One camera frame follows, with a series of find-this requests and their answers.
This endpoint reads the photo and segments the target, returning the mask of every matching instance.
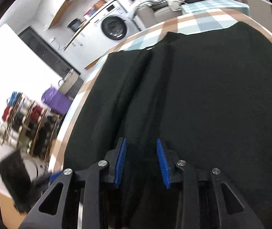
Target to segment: dark cabinet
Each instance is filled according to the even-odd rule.
[[[49,46],[31,27],[28,27],[20,33],[19,37],[38,57],[60,76],[65,77],[73,68],[71,64]]]

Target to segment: washing machine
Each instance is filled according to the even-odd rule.
[[[102,9],[86,26],[86,31],[94,36],[96,43],[94,53],[97,54],[97,58],[140,31],[133,20],[127,19],[126,14],[124,8],[115,0]]]

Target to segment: checkered tablecloth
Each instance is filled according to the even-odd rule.
[[[129,51],[134,49],[143,49],[153,46],[160,41],[167,32],[183,34],[201,33],[210,30],[228,28],[238,21],[245,22],[252,26],[272,43],[272,33],[250,17],[237,10],[214,8],[172,18],[168,21],[154,25],[145,31],[134,34],[108,50],[103,56],[101,56],[99,61],[90,64],[91,74],[72,102],[58,134],[51,154],[51,160],[49,162],[49,171],[57,171],[61,169],[71,131],[105,61],[107,60],[109,53],[121,50]]]
[[[195,3],[183,4],[181,5],[181,12],[183,15],[185,15],[188,13],[194,13],[212,8],[235,9],[247,16],[250,16],[250,7],[245,3],[237,2],[234,0],[206,0]]]

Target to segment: dark green fabric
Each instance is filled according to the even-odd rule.
[[[111,54],[74,126],[64,167],[89,167],[120,136],[127,138],[123,225],[173,228],[177,194],[162,183],[160,137],[195,167],[220,168],[272,229],[272,44],[257,30],[237,23],[168,33],[150,50]]]

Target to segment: countertop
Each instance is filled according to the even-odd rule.
[[[103,10],[107,5],[111,4],[115,0],[109,0],[107,3],[105,3],[101,8],[99,8],[87,21],[84,21],[78,30],[74,33],[72,38],[68,41],[68,43],[64,46],[63,50],[66,50],[68,46],[72,43],[72,41],[76,38],[76,36],[89,24],[89,22],[99,13],[101,10]]]
[[[226,26],[213,27],[216,23],[212,23],[208,30],[216,30],[221,28],[230,27],[238,21],[243,21],[248,25],[252,26],[259,32],[261,32],[271,43],[272,43],[272,33],[266,28],[262,27],[259,23],[246,16],[245,14],[233,10],[233,9],[208,9],[203,10],[200,13],[189,13],[176,18],[172,18],[168,21],[156,24],[145,31],[141,31],[137,34],[132,35],[125,41],[120,42],[115,47],[111,48],[106,52],[98,61],[90,64],[92,73],[89,78],[85,81],[81,87],[79,93],[75,97],[72,105],[65,117],[62,127],[57,136],[54,148],[51,152],[51,158],[49,162],[49,171],[59,171],[63,168],[64,154],[69,141],[69,137],[80,114],[80,111],[95,83],[98,75],[107,59],[107,56],[111,52],[118,52],[121,50],[134,50],[143,49],[148,46],[152,46],[160,41],[167,32],[192,34],[199,33],[199,31],[194,31],[194,25],[206,23],[207,20],[220,21],[221,24]]]

